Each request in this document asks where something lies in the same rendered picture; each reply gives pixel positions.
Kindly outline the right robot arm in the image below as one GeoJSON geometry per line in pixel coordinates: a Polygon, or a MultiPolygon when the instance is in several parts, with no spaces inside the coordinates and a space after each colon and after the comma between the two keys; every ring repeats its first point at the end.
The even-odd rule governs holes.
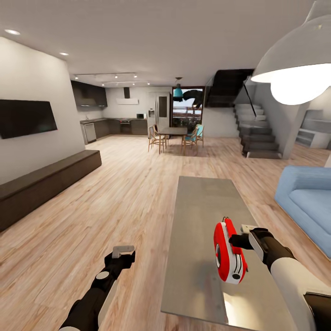
{"type": "Polygon", "coordinates": [[[228,240],[255,250],[271,272],[298,331],[331,331],[331,288],[308,271],[266,228],[241,225],[228,240]]]}

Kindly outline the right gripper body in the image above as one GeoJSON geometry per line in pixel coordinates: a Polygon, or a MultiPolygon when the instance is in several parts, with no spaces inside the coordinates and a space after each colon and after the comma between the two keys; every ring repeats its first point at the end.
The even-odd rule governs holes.
{"type": "Polygon", "coordinates": [[[245,242],[245,236],[246,236],[246,234],[244,234],[244,235],[233,234],[232,235],[232,245],[235,247],[240,247],[240,248],[244,248],[247,250],[251,250],[251,248],[245,242]]]}

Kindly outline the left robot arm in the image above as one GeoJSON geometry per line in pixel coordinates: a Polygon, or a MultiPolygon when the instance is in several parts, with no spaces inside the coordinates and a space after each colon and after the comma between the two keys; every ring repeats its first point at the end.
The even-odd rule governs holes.
{"type": "Polygon", "coordinates": [[[122,269],[135,262],[135,254],[134,245],[114,246],[112,254],[105,257],[105,268],[95,277],[87,294],[73,304],[59,331],[98,331],[116,294],[117,279],[122,269]]]}

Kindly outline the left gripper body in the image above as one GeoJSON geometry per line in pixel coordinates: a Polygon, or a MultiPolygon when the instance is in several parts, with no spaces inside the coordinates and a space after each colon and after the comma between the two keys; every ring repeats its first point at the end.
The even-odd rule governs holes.
{"type": "Polygon", "coordinates": [[[118,259],[112,258],[112,254],[105,257],[105,267],[110,264],[117,265],[121,273],[122,269],[128,269],[131,267],[131,254],[125,254],[118,259]]]}

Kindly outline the radio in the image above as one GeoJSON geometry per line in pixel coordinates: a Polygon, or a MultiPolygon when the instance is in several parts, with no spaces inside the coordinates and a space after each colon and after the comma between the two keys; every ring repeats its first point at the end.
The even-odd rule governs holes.
{"type": "Polygon", "coordinates": [[[248,272],[248,266],[242,249],[228,241],[233,234],[237,233],[232,220],[225,217],[216,225],[213,239],[219,276],[227,283],[238,285],[248,272]]]}

